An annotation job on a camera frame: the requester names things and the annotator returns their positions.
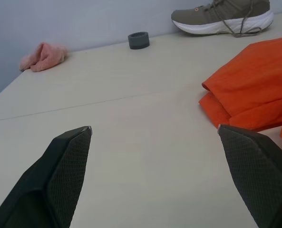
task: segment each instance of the folded orange garment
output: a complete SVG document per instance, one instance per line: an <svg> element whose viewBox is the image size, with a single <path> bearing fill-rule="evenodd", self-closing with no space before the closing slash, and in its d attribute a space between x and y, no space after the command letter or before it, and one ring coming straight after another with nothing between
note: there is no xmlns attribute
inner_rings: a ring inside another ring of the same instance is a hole
<svg viewBox="0 0 282 228"><path fill-rule="evenodd" d="M249 45L202 86L199 103L216 127L282 125L282 38Z"/></svg>

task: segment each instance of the white table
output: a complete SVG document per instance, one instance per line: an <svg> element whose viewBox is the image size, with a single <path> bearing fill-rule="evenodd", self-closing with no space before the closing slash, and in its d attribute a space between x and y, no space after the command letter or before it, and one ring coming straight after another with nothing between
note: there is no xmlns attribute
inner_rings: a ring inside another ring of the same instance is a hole
<svg viewBox="0 0 282 228"><path fill-rule="evenodd" d="M40 73L23 72L0 94L0 120L145 95L201 83L247 45L282 37L282 14L259 36L190 37L183 33L151 39L130 50L127 43L72 53Z"/></svg>
<svg viewBox="0 0 282 228"><path fill-rule="evenodd" d="M0 95L0 204L54 137L91 125L72 228L256 228L198 101L201 82L248 43L281 36L278 15L257 37L172 34L24 72ZM264 133L282 147L279 131Z"/></svg>

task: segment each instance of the mesh texture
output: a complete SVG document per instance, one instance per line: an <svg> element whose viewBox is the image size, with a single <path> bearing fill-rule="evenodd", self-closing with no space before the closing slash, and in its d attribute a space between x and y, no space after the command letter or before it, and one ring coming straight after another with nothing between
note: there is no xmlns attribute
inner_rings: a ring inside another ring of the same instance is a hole
<svg viewBox="0 0 282 228"><path fill-rule="evenodd" d="M282 207L282 173L258 144L233 131L219 131L233 181L260 228L269 228Z"/></svg>
<svg viewBox="0 0 282 228"><path fill-rule="evenodd" d="M90 133L70 141L49 184L48 198L62 228L69 228L84 182Z"/></svg>

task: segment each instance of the pink towel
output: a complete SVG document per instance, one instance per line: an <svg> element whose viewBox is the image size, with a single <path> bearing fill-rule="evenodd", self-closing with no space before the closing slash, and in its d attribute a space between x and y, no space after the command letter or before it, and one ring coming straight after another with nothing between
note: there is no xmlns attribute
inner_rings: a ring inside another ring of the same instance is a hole
<svg viewBox="0 0 282 228"><path fill-rule="evenodd" d="M68 51L62 46L52 46L42 42L32 55L22 58L19 69L24 71L31 68L33 72L49 69L62 63Z"/></svg>

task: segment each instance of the sneaker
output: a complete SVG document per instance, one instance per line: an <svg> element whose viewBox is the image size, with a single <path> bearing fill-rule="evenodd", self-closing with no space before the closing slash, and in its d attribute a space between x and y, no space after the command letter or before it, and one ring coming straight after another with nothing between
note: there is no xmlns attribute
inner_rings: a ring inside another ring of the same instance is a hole
<svg viewBox="0 0 282 228"><path fill-rule="evenodd" d="M274 14L269 0L213 0L207 6L176 10L171 18L188 33L242 37L259 34L272 24Z"/></svg>

